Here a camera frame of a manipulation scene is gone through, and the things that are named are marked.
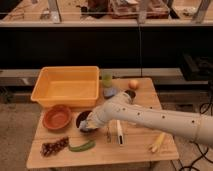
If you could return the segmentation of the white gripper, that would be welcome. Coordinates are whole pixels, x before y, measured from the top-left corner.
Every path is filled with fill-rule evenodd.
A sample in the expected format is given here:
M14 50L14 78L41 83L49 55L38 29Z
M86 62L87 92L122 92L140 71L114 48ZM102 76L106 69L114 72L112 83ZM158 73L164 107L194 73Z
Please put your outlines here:
M101 108L93 109L87 117L87 127L89 129L101 128L109 122L109 116Z

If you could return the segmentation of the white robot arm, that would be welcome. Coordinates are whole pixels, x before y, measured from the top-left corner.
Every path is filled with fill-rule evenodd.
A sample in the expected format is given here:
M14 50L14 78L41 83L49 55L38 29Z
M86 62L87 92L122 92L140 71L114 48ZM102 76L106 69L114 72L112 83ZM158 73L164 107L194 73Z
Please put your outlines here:
M88 115L87 127L100 128L111 120L133 122L213 148L212 116L145 108L132 104L126 92L95 107Z

